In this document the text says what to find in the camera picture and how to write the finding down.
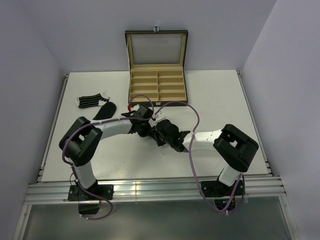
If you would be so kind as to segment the plain black sock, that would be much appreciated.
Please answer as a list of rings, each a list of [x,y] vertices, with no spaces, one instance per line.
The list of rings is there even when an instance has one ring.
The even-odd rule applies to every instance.
[[[114,116],[117,106],[113,102],[105,103],[93,118],[94,121],[110,119]]]

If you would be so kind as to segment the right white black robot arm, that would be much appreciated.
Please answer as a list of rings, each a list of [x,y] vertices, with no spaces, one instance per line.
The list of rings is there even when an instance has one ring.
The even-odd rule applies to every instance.
[[[248,171],[258,149],[258,143],[232,124],[215,131],[180,131],[168,119],[161,120],[151,129],[158,146],[165,144],[179,153],[214,151],[225,161],[216,183],[217,191],[229,194],[241,173]]]

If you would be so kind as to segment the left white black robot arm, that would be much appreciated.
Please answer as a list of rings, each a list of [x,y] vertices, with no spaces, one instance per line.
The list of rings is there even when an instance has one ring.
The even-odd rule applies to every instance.
[[[70,165],[80,187],[79,194],[91,200],[98,193],[91,159],[101,140],[122,134],[136,133],[136,128],[148,129],[151,117],[118,117],[114,119],[93,120],[79,117],[59,142],[62,161]]]

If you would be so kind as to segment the striped sock with white toe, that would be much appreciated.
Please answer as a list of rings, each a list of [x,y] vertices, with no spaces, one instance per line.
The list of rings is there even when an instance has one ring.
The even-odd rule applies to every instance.
[[[100,92],[95,95],[81,96],[76,98],[77,107],[80,109],[102,107],[109,102],[110,97],[105,92]]]

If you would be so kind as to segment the black compartment box beige lining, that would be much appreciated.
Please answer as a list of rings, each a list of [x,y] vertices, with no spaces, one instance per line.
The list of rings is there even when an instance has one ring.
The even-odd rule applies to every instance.
[[[185,80],[187,30],[127,30],[128,103],[161,107],[188,102]]]

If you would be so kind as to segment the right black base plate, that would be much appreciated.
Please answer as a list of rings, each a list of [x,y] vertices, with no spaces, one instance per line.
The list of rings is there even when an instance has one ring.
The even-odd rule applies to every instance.
[[[217,180],[200,181],[197,185],[200,187],[202,195],[206,198],[223,198],[234,196],[241,196],[244,193],[243,180],[235,181],[231,186]]]

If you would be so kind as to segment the aluminium rail frame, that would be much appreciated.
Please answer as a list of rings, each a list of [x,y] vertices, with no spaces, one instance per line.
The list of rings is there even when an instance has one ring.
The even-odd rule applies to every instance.
[[[187,70],[187,106],[165,107],[162,112],[181,130],[212,132],[233,124],[259,142],[249,102],[236,70]],[[62,88],[56,117],[42,161],[41,180],[28,186],[24,204],[66,204],[71,167],[62,160],[58,144],[76,118],[91,118],[93,109],[76,107],[76,97],[105,91],[127,111],[128,71],[71,72]],[[104,139],[91,161],[100,185],[114,185],[112,201],[143,202],[201,198],[193,172],[200,181],[213,181],[225,161],[212,150],[178,153],[168,145],[136,134]]]

